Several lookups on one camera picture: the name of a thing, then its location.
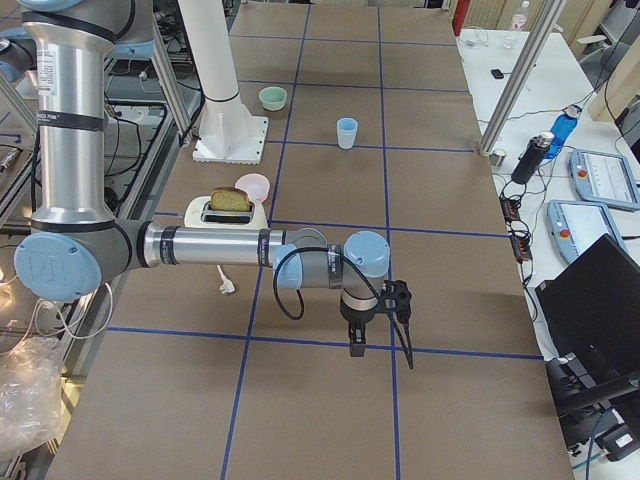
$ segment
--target plastic bag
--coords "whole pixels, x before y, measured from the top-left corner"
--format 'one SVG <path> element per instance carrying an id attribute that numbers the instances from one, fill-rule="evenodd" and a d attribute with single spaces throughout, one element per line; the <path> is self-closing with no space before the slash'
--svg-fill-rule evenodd
<path id="1" fill-rule="evenodd" d="M 55 338 L 27 338 L 0 356 L 0 460 L 28 452 L 60 433 L 58 344 Z"/>

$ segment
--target white desk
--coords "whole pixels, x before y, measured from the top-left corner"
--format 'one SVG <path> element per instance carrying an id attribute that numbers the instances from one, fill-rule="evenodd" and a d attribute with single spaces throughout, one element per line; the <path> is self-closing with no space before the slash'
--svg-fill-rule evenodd
<path id="1" fill-rule="evenodd" d="M 511 72 L 524 45 L 526 35 L 528 35 L 527 33 L 521 34 L 517 47 L 508 50 L 502 45 L 504 33 L 501 31 L 488 31 L 488 45 L 486 46 L 471 48 L 459 44 L 469 91 L 473 95 L 473 105 L 476 116 L 480 120 L 480 129 L 483 132 L 487 125 L 483 121 L 488 121 L 491 118 L 491 114 L 508 80 L 507 76 L 502 80 L 494 79 L 490 70 L 499 68 L 504 73 Z M 462 33 L 462 38 L 475 40 L 475 35 L 475 31 L 465 30 Z M 536 67 L 531 72 L 510 117 L 517 117 L 525 112 L 540 110 L 558 110 L 558 112 L 527 115 L 520 119 L 508 121 L 496 143 L 496 148 L 503 148 L 508 155 L 502 166 L 494 168 L 493 172 L 502 175 L 505 180 L 508 180 L 518 162 L 519 154 L 526 148 L 529 139 L 542 130 L 550 129 L 555 118 L 559 115 L 559 110 L 585 99 L 591 91 L 591 85 L 562 36 L 558 33 L 552 34 L 536 63 Z M 589 102 L 593 101 L 594 98 L 595 95 L 590 98 Z M 578 126 L 567 141 L 567 145 L 580 149 L 615 153 L 616 140 L 619 137 L 620 133 L 615 125 L 593 121 L 585 108 L 582 117 L 578 121 Z M 629 159 L 635 178 L 640 179 L 640 165 L 634 159 L 628 145 L 623 139 L 620 139 L 617 141 L 617 147 L 620 153 Z M 524 198 L 520 209 L 521 218 L 529 227 L 533 229 L 535 225 L 532 245 L 534 274 L 530 282 L 532 287 L 537 286 L 543 280 L 557 277 L 567 267 L 566 262 L 560 257 L 555 248 L 554 240 L 549 233 L 546 202 L 552 199 L 580 200 L 574 190 L 573 180 L 569 174 L 568 159 L 570 154 L 571 150 L 565 149 L 555 160 L 555 167 L 549 164 L 542 168 L 544 181 L 548 182 L 549 177 L 551 177 L 546 200 L 544 200 L 545 204 L 542 205 L 543 195 L 532 195 Z M 504 181 L 497 175 L 494 178 L 496 189 L 500 191 Z M 507 194 L 517 194 L 523 190 L 520 185 L 513 185 L 513 189 L 510 189 L 511 187 L 510 185 L 507 189 Z M 527 185 L 529 192 L 539 192 L 542 189 L 542 180 L 538 176 L 534 176 Z M 611 209 L 611 212 L 621 235 L 640 235 L 640 212 L 629 213 L 613 209 Z M 626 242 L 626 246 L 634 260 L 640 263 L 640 240 Z M 525 264 L 525 274 L 529 273 L 530 268 L 530 265 Z M 545 357 L 549 357 L 552 353 L 552 345 L 549 343 L 550 339 L 544 322 L 536 322 L 536 334 L 538 335 L 538 343 L 542 353 Z M 585 459 L 584 457 L 586 457 L 585 454 L 574 459 L 573 463 L 578 464 Z M 638 471 L 640 471 L 640 454 L 636 452 L 616 463 L 594 461 L 590 478 L 592 480 L 632 480 L 637 478 Z M 574 473 L 576 479 L 584 478 L 584 468 L 578 468 Z"/>

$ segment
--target black water bottle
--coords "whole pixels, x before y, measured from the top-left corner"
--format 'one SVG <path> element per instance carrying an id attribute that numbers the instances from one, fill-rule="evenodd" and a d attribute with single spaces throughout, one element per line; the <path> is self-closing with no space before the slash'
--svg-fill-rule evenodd
<path id="1" fill-rule="evenodd" d="M 511 180 L 518 185 L 525 185 L 536 172 L 542 160 L 549 152 L 553 133 L 540 132 L 540 135 L 529 140 L 527 150 L 520 157 L 520 162 L 511 174 Z"/>

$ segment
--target black monitor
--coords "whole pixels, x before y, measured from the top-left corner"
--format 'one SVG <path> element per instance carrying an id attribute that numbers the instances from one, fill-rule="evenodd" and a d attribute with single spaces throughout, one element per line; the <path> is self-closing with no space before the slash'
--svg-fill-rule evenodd
<path id="1" fill-rule="evenodd" d="M 610 236 L 536 293 L 558 352 L 573 352 L 595 385 L 640 371 L 640 267 Z M 609 401 L 639 438 L 640 392 Z"/>

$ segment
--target blue cable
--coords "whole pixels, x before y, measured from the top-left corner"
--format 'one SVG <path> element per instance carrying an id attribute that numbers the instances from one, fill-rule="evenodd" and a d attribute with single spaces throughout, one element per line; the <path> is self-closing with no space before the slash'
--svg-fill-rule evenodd
<path id="1" fill-rule="evenodd" d="M 598 430 L 598 425 L 600 425 L 600 422 L 602 421 L 602 419 L 611 410 L 613 410 L 613 407 L 607 408 L 604 412 L 600 414 L 600 416 L 598 417 L 598 420 L 596 420 L 596 423 L 593 424 L 593 430 L 591 430 L 591 440 L 589 441 L 589 451 L 587 452 L 587 469 L 585 470 L 584 480 L 589 480 L 591 461 L 594 460 L 593 458 L 591 458 L 591 451 L 593 450 L 593 444 L 596 441 L 596 432 Z"/>

